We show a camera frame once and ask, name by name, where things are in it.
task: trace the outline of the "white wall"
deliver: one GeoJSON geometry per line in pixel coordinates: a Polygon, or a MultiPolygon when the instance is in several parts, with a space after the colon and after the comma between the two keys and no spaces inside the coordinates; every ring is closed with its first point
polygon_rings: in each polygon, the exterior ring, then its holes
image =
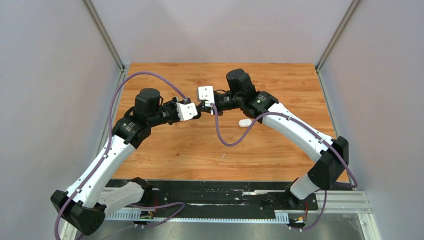
{"type": "Polygon", "coordinates": [[[364,0],[322,70],[384,240],[423,239],[424,1],[364,0]]]}
{"type": "Polygon", "coordinates": [[[118,68],[80,0],[2,0],[0,33],[0,239],[53,239],[50,196],[92,161],[118,68]]]}
{"type": "Polygon", "coordinates": [[[126,64],[316,64],[350,2],[93,0],[126,64]]]}

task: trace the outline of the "wood surface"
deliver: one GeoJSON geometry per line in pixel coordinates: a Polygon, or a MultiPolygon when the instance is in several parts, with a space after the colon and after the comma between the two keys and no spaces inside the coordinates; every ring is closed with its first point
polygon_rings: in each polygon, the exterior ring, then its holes
{"type": "MultiPolygon", "coordinates": [[[[228,90],[226,74],[237,68],[249,73],[256,90],[271,93],[309,125],[335,136],[313,64],[133,63],[128,75],[138,71],[162,75],[197,104],[197,87],[228,90]]],[[[158,89],[165,102],[178,95],[153,76],[136,76],[124,86],[117,119],[134,105],[136,95],[143,88],[158,89]]],[[[226,111],[219,117],[220,131],[227,142],[235,142],[244,133],[246,129],[240,128],[238,121],[245,118],[238,109],[226,111]]],[[[151,136],[125,160],[113,177],[293,181],[313,164],[298,146],[259,123],[237,146],[224,146],[217,137],[214,116],[202,113],[197,120],[154,127],[151,136]]],[[[346,175],[339,180],[347,181],[346,175]]]]}

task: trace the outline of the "wood grain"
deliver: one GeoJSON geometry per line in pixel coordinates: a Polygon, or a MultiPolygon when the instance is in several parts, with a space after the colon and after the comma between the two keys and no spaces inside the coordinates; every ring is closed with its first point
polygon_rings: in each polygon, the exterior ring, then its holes
{"type": "MultiPolygon", "coordinates": [[[[334,137],[323,93],[314,65],[277,63],[133,63],[129,74],[151,71],[174,83],[197,103],[196,89],[211,85],[228,89],[227,72],[243,68],[257,90],[267,91],[292,113],[334,137]]],[[[139,75],[124,87],[117,118],[134,105],[143,88],[155,88],[165,101],[178,94],[161,80],[139,75]]],[[[219,118],[221,134],[236,141],[246,130],[238,121],[246,117],[240,110],[224,112],[219,118]]],[[[313,162],[295,144],[264,125],[255,125],[237,146],[224,146],[218,139],[214,117],[160,125],[116,171],[114,178],[293,181],[306,173],[313,162]]]]}

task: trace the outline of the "robotic arm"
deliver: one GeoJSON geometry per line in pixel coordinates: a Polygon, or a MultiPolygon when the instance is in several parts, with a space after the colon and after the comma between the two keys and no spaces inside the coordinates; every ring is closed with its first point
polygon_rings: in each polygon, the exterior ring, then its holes
{"type": "Polygon", "coordinates": [[[337,139],[312,128],[293,115],[274,96],[265,91],[256,91],[250,76],[242,69],[235,69],[226,75],[229,90],[219,93],[212,86],[197,89],[195,105],[186,98],[178,101],[174,97],[163,103],[158,90],[145,88],[135,98],[135,104],[119,119],[114,126],[111,145],[107,155],[101,151],[88,169],[66,191],[56,190],[50,200],[59,212],[65,202],[72,198],[65,207],[62,218],[76,227],[84,235],[91,235],[103,223],[106,216],[133,203],[146,206],[152,198],[152,185],[137,177],[128,184],[111,192],[102,193],[106,183],[122,162],[130,156],[151,134],[151,129],[162,124],[174,124],[180,121],[199,119],[201,112],[221,116],[224,111],[241,109],[249,118],[258,118],[258,122],[285,135],[306,152],[315,165],[303,176],[297,178],[285,191],[284,201],[295,207],[308,195],[321,190],[329,190],[344,171],[344,166],[324,141],[342,156],[349,164],[348,141],[339,136],[337,139]],[[102,164],[80,189],[81,181],[104,158],[102,164]]]}

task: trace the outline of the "gray floor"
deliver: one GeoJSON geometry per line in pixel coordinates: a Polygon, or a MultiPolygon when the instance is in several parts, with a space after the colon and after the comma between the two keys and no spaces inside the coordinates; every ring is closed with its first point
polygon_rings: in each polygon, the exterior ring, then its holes
{"type": "MultiPolygon", "coordinates": [[[[310,213],[308,222],[317,215],[310,213]]],[[[87,240],[102,239],[111,233],[132,225],[129,221],[105,221],[100,229],[87,240]]],[[[357,214],[324,214],[311,230],[296,232],[282,224],[259,223],[204,223],[167,222],[152,228],[131,228],[108,240],[364,240],[357,214]]]]}

